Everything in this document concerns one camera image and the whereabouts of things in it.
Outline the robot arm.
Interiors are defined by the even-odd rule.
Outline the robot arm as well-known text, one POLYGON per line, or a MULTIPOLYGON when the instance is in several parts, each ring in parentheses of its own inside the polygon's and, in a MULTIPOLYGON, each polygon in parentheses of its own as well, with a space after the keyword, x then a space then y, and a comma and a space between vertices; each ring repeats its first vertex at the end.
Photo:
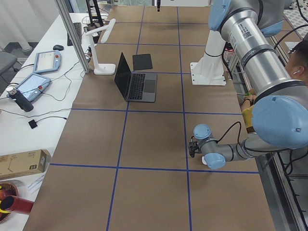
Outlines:
POLYGON ((220 145, 208 125, 194 128, 197 150, 210 169, 308 145, 308 88, 290 77, 266 40, 281 31, 284 8, 283 0, 216 0, 211 6, 210 30, 232 45, 257 97, 254 130, 243 141, 220 145))

